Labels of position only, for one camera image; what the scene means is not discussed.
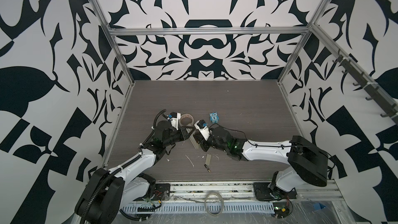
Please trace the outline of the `remote battery cover beige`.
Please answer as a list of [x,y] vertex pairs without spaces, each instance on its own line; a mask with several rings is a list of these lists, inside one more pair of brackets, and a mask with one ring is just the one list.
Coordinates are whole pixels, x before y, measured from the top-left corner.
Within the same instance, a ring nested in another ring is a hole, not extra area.
[[210,165],[211,158],[212,158],[212,155],[211,155],[211,154],[207,154],[207,155],[206,155],[205,165],[207,165],[207,166]]

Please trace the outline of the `white remote control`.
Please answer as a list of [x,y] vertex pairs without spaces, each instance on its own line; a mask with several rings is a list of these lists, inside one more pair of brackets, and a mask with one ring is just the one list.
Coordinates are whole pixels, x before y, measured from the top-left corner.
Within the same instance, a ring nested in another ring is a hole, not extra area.
[[194,146],[195,149],[201,149],[200,144],[197,142],[195,137],[196,137],[196,132],[193,132],[190,135],[189,140],[191,141],[191,143],[192,143],[192,145]]

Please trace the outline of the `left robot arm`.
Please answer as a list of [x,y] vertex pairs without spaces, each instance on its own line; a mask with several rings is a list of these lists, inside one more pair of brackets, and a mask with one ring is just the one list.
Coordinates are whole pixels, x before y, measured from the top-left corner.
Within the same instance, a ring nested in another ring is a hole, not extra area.
[[180,113],[166,115],[161,110],[136,155],[110,170],[100,168],[93,173],[75,206],[80,223],[110,224],[131,201],[151,196],[155,179],[144,171],[171,153],[168,146],[175,147],[195,132],[193,126],[180,125],[180,118]]

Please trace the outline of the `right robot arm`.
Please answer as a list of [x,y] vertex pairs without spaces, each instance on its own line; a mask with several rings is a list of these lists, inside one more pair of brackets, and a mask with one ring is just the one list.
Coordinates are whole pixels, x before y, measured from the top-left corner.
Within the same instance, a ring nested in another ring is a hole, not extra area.
[[294,135],[282,142],[256,142],[236,138],[229,129],[220,125],[209,127],[205,123],[197,123],[195,127],[195,140],[204,151],[217,149],[236,161],[264,160],[287,164],[288,168],[274,173],[268,185],[273,198],[303,184],[316,187],[327,185],[328,153],[302,136]]

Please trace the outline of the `roll of clear tape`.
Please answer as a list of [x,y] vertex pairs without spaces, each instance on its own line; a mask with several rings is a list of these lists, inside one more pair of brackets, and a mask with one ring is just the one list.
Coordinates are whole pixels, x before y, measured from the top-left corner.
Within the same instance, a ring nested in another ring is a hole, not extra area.
[[179,120],[181,126],[193,126],[194,125],[194,118],[190,114],[183,114]]

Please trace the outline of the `blue owl toy block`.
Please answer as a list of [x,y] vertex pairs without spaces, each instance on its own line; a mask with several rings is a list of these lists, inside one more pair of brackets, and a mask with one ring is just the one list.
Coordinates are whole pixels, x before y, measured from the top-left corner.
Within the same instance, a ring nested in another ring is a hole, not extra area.
[[214,123],[218,123],[219,122],[219,116],[218,116],[217,112],[210,113],[209,117],[210,117],[211,123],[214,124]]

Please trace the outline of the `small electronics board green LED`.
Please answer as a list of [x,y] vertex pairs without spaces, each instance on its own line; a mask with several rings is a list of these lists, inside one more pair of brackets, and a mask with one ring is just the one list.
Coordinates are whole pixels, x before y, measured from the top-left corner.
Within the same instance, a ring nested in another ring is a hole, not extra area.
[[272,214],[272,217],[276,219],[285,219],[288,216],[290,216],[293,212],[293,205],[291,203],[273,203],[273,210],[274,213]]

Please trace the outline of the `blue tape piece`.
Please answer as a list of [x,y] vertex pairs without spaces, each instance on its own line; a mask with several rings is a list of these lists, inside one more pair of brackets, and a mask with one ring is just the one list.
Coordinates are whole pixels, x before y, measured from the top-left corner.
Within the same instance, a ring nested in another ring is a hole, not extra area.
[[317,202],[317,203],[313,204],[313,208],[314,208],[314,211],[320,211],[320,210],[326,208],[326,206],[321,204],[320,202]]

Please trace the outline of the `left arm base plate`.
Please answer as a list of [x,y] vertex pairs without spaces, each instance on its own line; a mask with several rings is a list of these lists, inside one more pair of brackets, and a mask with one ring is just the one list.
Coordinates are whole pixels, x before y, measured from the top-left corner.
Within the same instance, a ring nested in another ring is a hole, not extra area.
[[170,198],[171,185],[169,183],[156,183],[149,186],[147,198],[151,200],[168,200]]

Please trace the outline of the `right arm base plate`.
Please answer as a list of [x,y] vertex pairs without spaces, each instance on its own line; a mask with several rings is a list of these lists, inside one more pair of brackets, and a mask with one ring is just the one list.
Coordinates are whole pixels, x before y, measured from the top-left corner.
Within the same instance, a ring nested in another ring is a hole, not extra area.
[[253,183],[255,198],[258,201],[280,201],[284,199],[296,199],[297,193],[295,188],[290,192],[285,192],[279,188],[272,188],[270,183]]

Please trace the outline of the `black wall hook rack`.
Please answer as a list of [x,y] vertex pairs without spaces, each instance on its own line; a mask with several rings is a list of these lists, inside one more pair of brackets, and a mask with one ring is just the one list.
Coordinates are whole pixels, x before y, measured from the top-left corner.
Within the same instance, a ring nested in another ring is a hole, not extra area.
[[333,61],[343,67],[342,73],[350,75],[355,82],[354,87],[358,87],[367,93],[367,101],[374,101],[382,110],[382,118],[391,119],[398,125],[398,103],[388,92],[373,79],[353,58],[343,54],[342,50],[337,51],[338,57]]

